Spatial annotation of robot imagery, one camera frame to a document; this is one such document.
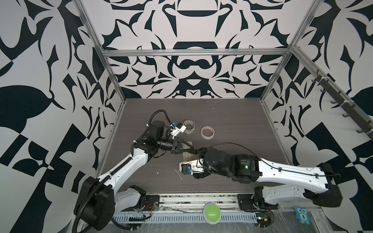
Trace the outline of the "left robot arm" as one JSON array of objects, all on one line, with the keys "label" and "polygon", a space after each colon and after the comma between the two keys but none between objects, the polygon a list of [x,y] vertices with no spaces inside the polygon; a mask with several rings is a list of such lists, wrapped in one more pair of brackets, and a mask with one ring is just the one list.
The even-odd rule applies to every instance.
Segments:
[{"label": "left robot arm", "polygon": [[191,144],[178,137],[186,131],[187,125],[187,122],[171,123],[165,129],[164,122],[150,121],[145,132],[133,142],[130,153],[122,161],[98,178],[88,177],[81,187],[74,208],[72,232],[78,232],[80,221],[87,224],[81,230],[83,233],[91,228],[100,231],[113,221],[117,212],[127,208],[141,209],[145,202],[145,190],[136,185],[123,192],[119,189],[139,168],[156,158],[159,150],[172,154],[193,150]]}]

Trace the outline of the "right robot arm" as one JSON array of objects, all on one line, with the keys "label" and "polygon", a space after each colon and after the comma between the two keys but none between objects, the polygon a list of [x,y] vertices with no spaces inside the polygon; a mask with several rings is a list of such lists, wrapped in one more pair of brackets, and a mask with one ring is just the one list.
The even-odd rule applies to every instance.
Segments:
[{"label": "right robot arm", "polygon": [[255,208],[276,206],[279,203],[311,200],[320,207],[339,207],[342,194],[332,183],[335,173],[327,163],[305,168],[284,165],[254,155],[230,155],[215,148],[200,152],[197,160],[180,164],[183,174],[202,179],[211,174],[239,183],[276,183],[277,186],[258,186],[251,204]]}]

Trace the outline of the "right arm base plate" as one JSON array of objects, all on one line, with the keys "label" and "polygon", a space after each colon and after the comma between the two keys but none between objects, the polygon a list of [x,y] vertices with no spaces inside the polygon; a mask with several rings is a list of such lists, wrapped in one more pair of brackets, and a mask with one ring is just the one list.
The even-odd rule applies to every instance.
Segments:
[{"label": "right arm base plate", "polygon": [[237,199],[240,210],[245,212],[265,212],[278,209],[278,204],[266,203],[262,194],[238,194]]}]

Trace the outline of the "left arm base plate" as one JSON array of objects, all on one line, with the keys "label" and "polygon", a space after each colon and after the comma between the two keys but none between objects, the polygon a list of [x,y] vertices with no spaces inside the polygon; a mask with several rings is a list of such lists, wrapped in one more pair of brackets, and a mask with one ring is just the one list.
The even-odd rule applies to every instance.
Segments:
[{"label": "left arm base plate", "polygon": [[129,211],[140,209],[142,211],[151,211],[158,207],[160,203],[159,195],[146,195],[140,198],[135,206],[127,208]]}]

